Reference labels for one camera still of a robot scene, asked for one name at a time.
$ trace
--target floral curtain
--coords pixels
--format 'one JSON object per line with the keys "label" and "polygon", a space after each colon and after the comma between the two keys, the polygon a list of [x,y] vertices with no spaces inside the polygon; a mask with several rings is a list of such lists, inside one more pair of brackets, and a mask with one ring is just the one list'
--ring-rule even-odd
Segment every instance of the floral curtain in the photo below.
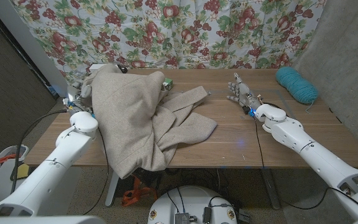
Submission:
{"label": "floral curtain", "polygon": [[12,0],[68,83],[93,63],[278,68],[307,48],[326,0]]}

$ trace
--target yarn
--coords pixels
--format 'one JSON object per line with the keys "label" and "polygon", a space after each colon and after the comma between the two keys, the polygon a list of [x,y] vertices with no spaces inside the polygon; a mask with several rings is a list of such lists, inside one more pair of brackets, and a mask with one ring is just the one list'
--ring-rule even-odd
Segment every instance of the yarn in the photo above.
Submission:
{"label": "yarn", "polygon": [[309,104],[313,103],[318,96],[317,89],[308,80],[291,67],[282,67],[276,73],[276,79],[296,99],[296,101]]}

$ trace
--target beige cloth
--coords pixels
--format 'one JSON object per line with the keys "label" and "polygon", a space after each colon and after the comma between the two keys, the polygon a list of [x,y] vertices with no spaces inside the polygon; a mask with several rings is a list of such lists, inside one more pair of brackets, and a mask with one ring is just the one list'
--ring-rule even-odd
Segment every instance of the beige cloth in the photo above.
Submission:
{"label": "beige cloth", "polygon": [[92,105],[113,170],[126,178],[138,167],[164,170],[180,142],[194,144],[211,135],[216,122],[191,110],[207,96],[199,86],[182,94],[162,91],[162,72],[114,73],[105,65],[90,75]]}

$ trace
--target wooden table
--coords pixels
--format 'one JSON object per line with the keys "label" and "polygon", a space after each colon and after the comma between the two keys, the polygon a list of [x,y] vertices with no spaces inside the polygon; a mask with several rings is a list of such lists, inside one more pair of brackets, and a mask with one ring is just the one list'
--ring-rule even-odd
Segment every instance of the wooden table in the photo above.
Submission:
{"label": "wooden table", "polygon": [[[257,70],[163,70],[166,77],[173,79],[171,91],[187,91],[204,86],[210,92],[205,103],[194,112],[218,122],[212,135],[204,142],[194,145],[180,144],[169,167],[226,167],[261,168],[262,157],[255,132],[254,120],[243,113],[242,108],[226,99],[231,95],[227,82],[234,82],[237,72],[255,94],[264,101],[284,109],[289,116],[300,121],[305,131],[315,140],[331,150],[345,162],[358,168],[358,142],[354,136],[330,112],[322,99],[310,108],[308,114],[303,105],[275,80],[274,69]],[[130,70],[131,73],[148,75],[153,70]],[[54,149],[57,136],[70,127],[69,114],[60,114],[50,125],[38,143],[25,158],[30,166],[39,165]],[[264,166],[268,168],[304,168],[308,165],[291,149],[273,139],[257,122]],[[105,166],[106,158],[99,139],[75,166]]]}

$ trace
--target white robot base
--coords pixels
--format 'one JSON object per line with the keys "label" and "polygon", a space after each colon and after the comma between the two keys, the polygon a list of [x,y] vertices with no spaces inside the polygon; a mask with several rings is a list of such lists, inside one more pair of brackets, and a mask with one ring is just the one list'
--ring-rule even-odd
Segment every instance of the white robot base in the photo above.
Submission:
{"label": "white robot base", "polygon": [[[204,208],[208,207],[211,199],[212,207],[210,223],[237,224],[234,209],[230,206],[230,203],[227,200],[220,198],[220,195],[213,190],[194,185],[182,186],[177,189],[172,189],[157,199],[150,209],[147,223],[203,223]],[[178,214],[175,205],[178,207],[180,214]],[[190,222],[188,218],[183,218],[186,215],[182,216],[181,214],[186,214],[187,217],[192,217],[191,219],[193,219],[193,222]]]}

